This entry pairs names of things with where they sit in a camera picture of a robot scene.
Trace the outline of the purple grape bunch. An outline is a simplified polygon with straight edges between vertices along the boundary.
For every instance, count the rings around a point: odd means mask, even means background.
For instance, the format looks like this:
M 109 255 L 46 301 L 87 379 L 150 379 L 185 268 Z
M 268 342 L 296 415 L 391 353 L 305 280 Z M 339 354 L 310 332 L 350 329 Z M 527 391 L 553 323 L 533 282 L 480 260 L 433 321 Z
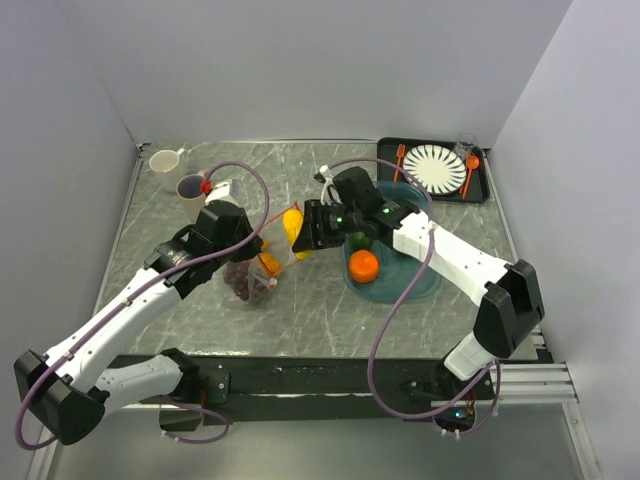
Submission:
M 236 297 L 249 304 L 263 300 L 271 289 L 271 277 L 256 259 L 227 263 L 223 281 Z

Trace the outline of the clear zip top bag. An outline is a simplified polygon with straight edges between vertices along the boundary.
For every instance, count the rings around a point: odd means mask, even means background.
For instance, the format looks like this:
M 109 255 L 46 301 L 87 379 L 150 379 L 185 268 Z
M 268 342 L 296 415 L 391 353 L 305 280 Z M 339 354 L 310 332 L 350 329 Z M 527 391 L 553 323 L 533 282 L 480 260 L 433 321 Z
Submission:
M 295 263 L 292 263 L 290 261 L 291 251 L 290 251 L 290 247 L 288 245 L 288 242 L 287 242 L 287 239 L 286 239 L 286 235 L 284 233 L 283 225 L 282 225 L 282 218 L 283 218 L 284 212 L 286 210 L 292 209 L 292 208 L 300 210 L 302 212 L 302 214 L 303 214 L 303 211 L 302 211 L 302 208 L 301 208 L 300 204 L 297 201 L 295 201 L 293 204 L 289 205 L 285 210 L 283 210 L 280 213 L 276 214 L 275 216 L 271 217 L 265 223 L 265 225 L 263 226 L 263 228 L 259 232 L 259 237 L 263 241 L 268 241 L 270 243 L 269 248 L 264 250 L 264 251 L 261 250 L 260 253 L 262 253 L 262 252 L 271 253 L 281 264 L 281 270 L 279 271 L 279 273 L 276 276 L 271 276 L 266 272 L 271 277 L 271 281 L 270 281 L 271 289 L 270 289 L 270 292 L 267 294 L 267 296 L 275 289 L 275 287 L 276 287 L 276 285 L 278 283 L 278 279 L 282 275 L 282 273 L 288 267 L 291 267 L 294 264 L 299 262 L 299 261 L 297 261 Z M 256 257 L 254 257 L 253 259 L 251 259 L 251 260 L 256 259 L 261 264 L 261 262 L 260 262 L 260 260 L 258 258 L 258 255 Z

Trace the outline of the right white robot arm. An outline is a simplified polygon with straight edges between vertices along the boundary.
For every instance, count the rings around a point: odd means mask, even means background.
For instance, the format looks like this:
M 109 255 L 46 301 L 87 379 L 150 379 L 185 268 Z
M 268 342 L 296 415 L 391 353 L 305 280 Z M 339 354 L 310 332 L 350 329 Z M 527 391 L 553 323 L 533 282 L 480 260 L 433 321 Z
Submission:
M 295 253 L 342 246 L 361 232 L 387 248 L 413 258 L 458 287 L 477 306 L 472 331 L 445 357 L 437 375 L 439 390 L 460 398 L 473 375 L 495 359 L 509 358 L 544 317 L 534 267 L 491 256 L 436 224 L 429 213 L 405 200 L 387 200 L 361 167 L 333 174 L 321 167 L 317 178 L 339 200 L 304 204 Z

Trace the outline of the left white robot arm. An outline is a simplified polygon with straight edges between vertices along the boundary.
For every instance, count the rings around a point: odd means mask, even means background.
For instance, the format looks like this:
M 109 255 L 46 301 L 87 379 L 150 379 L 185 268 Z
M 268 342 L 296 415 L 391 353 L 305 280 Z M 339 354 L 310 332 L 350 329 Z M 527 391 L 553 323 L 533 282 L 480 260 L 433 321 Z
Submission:
M 225 263 L 250 259 L 261 247 L 244 208 L 211 201 L 195 223 L 158 245 L 129 284 L 78 331 L 45 354 L 27 350 L 15 361 L 20 411 L 72 445 L 130 403 L 160 396 L 203 400 L 206 377 L 177 349 L 125 368 L 110 364 L 128 341 Z

